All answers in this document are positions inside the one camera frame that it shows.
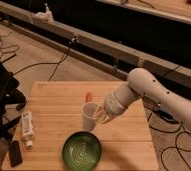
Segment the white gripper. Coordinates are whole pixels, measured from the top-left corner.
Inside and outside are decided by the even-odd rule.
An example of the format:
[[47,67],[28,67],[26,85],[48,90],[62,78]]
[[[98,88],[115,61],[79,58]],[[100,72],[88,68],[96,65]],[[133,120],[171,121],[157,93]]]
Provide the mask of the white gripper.
[[108,94],[104,99],[104,107],[98,105],[93,113],[94,117],[99,118],[97,124],[106,124],[115,117],[122,115],[128,107],[140,98],[140,95],[131,89],[127,83],[122,83],[116,90]]

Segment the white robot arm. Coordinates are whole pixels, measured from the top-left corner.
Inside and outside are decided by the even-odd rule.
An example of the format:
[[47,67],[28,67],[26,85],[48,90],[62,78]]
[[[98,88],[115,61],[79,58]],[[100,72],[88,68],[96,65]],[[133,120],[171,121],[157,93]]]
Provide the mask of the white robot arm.
[[107,123],[122,115],[140,98],[146,98],[163,107],[191,132],[191,101],[165,88],[148,70],[135,68],[127,75],[127,81],[104,98],[93,116],[100,123]]

